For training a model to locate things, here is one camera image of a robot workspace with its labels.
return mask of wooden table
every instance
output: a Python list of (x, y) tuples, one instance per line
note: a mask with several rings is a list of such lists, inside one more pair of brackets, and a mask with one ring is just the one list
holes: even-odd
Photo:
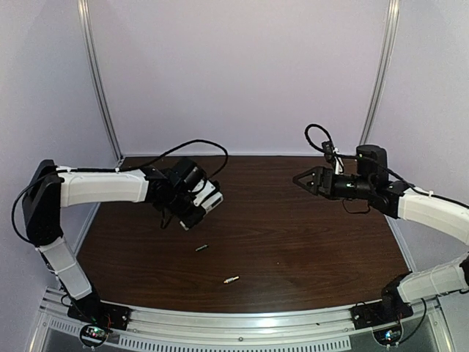
[[(208, 173), (222, 162), (194, 159)], [(102, 204), (78, 259), (103, 299), (142, 307), (280, 312), (379, 298), (407, 271), (399, 247), (377, 211), (350, 215), (292, 183), (319, 164), (322, 158), (231, 157), (217, 176), (224, 202), (188, 232), (178, 221), (161, 230), (149, 204)], [(353, 161), (346, 167), (353, 172)]]

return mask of small metal object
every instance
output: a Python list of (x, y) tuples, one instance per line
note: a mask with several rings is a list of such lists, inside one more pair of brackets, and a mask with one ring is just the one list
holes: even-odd
[(199, 248), (196, 248), (196, 252), (203, 251), (204, 249), (208, 248), (208, 244), (205, 244), (203, 246), (200, 246)]
[(229, 277), (228, 279), (223, 281), (223, 283), (224, 284), (231, 284), (233, 281), (236, 281), (236, 280), (239, 280), (239, 279), (240, 279), (239, 276), (233, 276), (233, 277)]

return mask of white backdrop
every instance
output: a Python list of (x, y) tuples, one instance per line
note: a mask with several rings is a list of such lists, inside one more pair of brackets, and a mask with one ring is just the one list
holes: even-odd
[(309, 122), (330, 129), (341, 151), (355, 150), (387, 0), (95, 0), (89, 8), (125, 155), (193, 138), (234, 154), (310, 154)]
[[(100, 117), (76, 0), (0, 0), (0, 350), (22, 352), (46, 285), (56, 281), (15, 236), (10, 210), (44, 158), (115, 166)], [(90, 205), (62, 211), (70, 245)], [(18, 225), (23, 231), (21, 210)]]
[[(410, 182), (469, 203), (469, 3), (402, 1), (399, 29), (370, 142)], [(425, 226), (399, 223), (416, 268), (469, 250)], [(442, 299), (458, 351), (468, 350), (469, 295)]]

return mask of dark brown tabletop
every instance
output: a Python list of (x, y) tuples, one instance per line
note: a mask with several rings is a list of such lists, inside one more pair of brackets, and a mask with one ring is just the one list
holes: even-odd
[[(194, 159), (208, 173), (222, 162)], [(407, 271), (399, 247), (377, 211), (350, 215), (340, 202), (292, 183), (317, 164), (323, 159), (231, 157), (216, 177), (224, 202), (187, 232), (178, 221), (161, 230), (160, 213), (149, 204), (102, 204), (79, 262), (102, 299), (142, 307), (283, 312), (377, 299)], [(347, 168), (354, 171), (353, 161)], [(366, 209), (363, 202), (347, 205)], [(208, 249), (195, 252), (205, 243)], [(231, 276), (240, 279), (224, 285)]]

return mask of vertical metal pole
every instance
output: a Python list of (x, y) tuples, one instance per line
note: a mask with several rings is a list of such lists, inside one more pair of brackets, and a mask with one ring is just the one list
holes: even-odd
[(81, 26), (84, 33), (86, 53), (88, 54), (89, 69), (92, 75), (93, 86), (97, 98), (97, 104), (100, 107), (101, 117), (103, 118), (104, 127), (108, 135), (109, 143), (113, 151), (116, 161), (122, 159), (119, 142), (117, 141), (116, 131), (112, 125), (111, 115), (104, 94), (103, 81), (101, 79), (99, 65), (97, 63), (95, 42), (93, 41), (93, 33), (91, 19), (89, 17), (88, 0), (78, 0), (78, 13), (80, 15)]
[(399, 21), (399, 0), (390, 0), (388, 8), (388, 18), (386, 20), (385, 34), (383, 39), (383, 47), (381, 49), (380, 64), (374, 82), (372, 99), (369, 104), (368, 114), (366, 115), (365, 126), (360, 138), (360, 144), (368, 142), (369, 135), (372, 130), (376, 111), (380, 104), (381, 95), (384, 89), (385, 76), (388, 72), (391, 55), (394, 48), (394, 40), (396, 38), (397, 24)]

